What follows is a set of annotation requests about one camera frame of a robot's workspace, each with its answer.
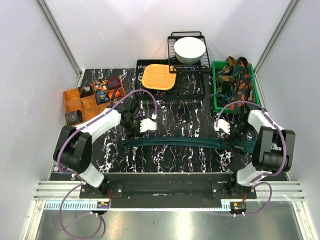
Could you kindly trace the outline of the dark green tie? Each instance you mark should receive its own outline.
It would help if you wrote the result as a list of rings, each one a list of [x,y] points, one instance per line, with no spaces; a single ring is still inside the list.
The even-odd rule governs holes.
[[[149,146],[179,146],[179,147],[195,147],[217,150],[238,151],[242,153],[252,154],[256,140],[244,140],[243,147],[230,147],[225,145],[225,139],[219,137],[187,137],[187,136],[148,136],[132,140],[123,140],[124,148],[133,147],[149,147]]]

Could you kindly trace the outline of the brown blue tie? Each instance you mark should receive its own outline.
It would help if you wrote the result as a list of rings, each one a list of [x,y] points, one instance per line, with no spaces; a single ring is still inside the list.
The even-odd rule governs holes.
[[[67,125],[77,125],[83,122],[82,112],[77,109],[74,111],[66,112],[64,114],[65,122]]]

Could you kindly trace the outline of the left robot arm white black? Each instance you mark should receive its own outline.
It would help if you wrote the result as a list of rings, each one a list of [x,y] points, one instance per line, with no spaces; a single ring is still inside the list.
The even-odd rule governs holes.
[[[61,171],[71,171],[90,185],[90,192],[97,198],[108,193],[104,175],[92,163],[92,144],[104,133],[122,126],[129,135],[138,134],[139,104],[132,97],[109,104],[94,118],[77,126],[65,125],[60,132],[53,159]]]

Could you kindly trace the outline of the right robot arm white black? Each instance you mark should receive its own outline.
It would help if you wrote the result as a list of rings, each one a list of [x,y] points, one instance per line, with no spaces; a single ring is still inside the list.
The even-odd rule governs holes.
[[[279,126],[255,103],[244,103],[239,122],[227,125],[227,143],[240,148],[237,141],[244,143],[244,135],[251,128],[257,132],[251,163],[237,170],[225,186],[225,192],[235,199],[253,191],[256,182],[288,172],[292,167],[296,133]]]

